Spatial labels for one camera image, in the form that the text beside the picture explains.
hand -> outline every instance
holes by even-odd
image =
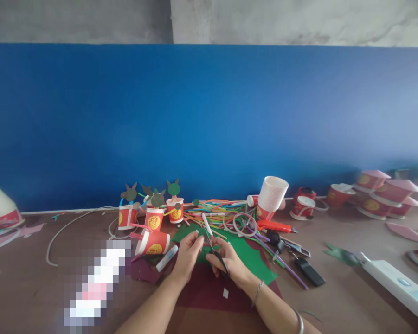
[[[247,269],[244,263],[240,260],[231,244],[228,244],[225,240],[223,240],[220,237],[216,237],[212,243],[221,246],[221,248],[217,249],[216,252],[218,252],[223,258],[224,263],[229,269],[229,275],[231,279],[239,288],[242,288],[242,285],[246,283],[254,275],[251,273],[249,269]],[[225,271],[224,266],[221,264],[220,260],[218,260],[215,255],[207,254],[206,260],[210,262],[215,277],[219,277],[220,270]]]
[[[204,237],[198,237],[198,231],[194,231],[181,240],[180,250],[175,267],[170,277],[179,282],[183,287],[190,281],[192,270],[201,249]]]

person's right hand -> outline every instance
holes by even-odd
[[[253,274],[240,260],[231,244],[228,244],[225,240],[223,240],[220,237],[216,237],[212,243],[218,244],[221,247],[217,249],[216,252],[218,252],[221,255],[224,263],[229,269],[230,278],[235,282],[235,284],[238,287],[241,287],[241,285],[244,282],[246,282],[249,279],[249,277]],[[225,271],[224,266],[221,264],[220,260],[218,260],[215,255],[207,254],[206,260],[209,261],[209,263],[211,264],[215,277],[219,277],[220,270]]]

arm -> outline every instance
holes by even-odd
[[[182,239],[175,267],[151,297],[118,329],[116,334],[162,334],[172,316],[178,296],[190,280],[204,238],[192,232]]]
[[[217,250],[223,257],[224,263],[229,269],[231,279],[242,289],[251,300],[255,299],[260,280],[251,273],[243,264],[232,245],[222,238],[215,238],[214,243],[221,246]],[[206,259],[212,265],[215,276],[219,277],[219,271],[224,270],[221,262],[213,254],[206,255]],[[266,326],[273,334],[298,333],[300,324],[294,310],[278,297],[267,285],[263,285],[258,293],[255,307]],[[309,322],[303,319],[306,334],[320,334]]]

bracelet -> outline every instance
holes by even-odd
[[[260,292],[261,288],[263,287],[263,284],[264,284],[264,281],[261,281],[261,282],[260,282],[260,285],[258,286],[257,292],[256,292],[256,294],[255,294],[255,298],[254,298],[254,300],[252,301],[252,305],[251,305],[251,307],[254,307],[254,306],[255,306],[255,303],[257,302],[257,298],[258,298],[258,293]]]
[[[300,313],[298,313],[298,311],[295,308],[292,308],[294,310],[294,312],[297,315],[297,319],[298,319],[298,323],[300,324],[300,330],[298,331],[298,334],[303,334],[304,330],[305,330],[305,326],[303,325],[303,318],[300,315]]]

scissors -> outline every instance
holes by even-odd
[[[209,246],[210,246],[210,249],[211,249],[210,252],[217,257],[217,259],[221,262],[221,264],[224,267],[225,272],[221,271],[221,273],[223,274],[224,277],[229,278],[230,277],[229,269],[227,268],[226,264],[224,263],[223,257],[213,249],[212,241],[209,237],[209,233],[207,233],[207,230],[205,228],[203,228],[203,229],[204,229],[204,231],[206,231],[207,240],[209,240]]]

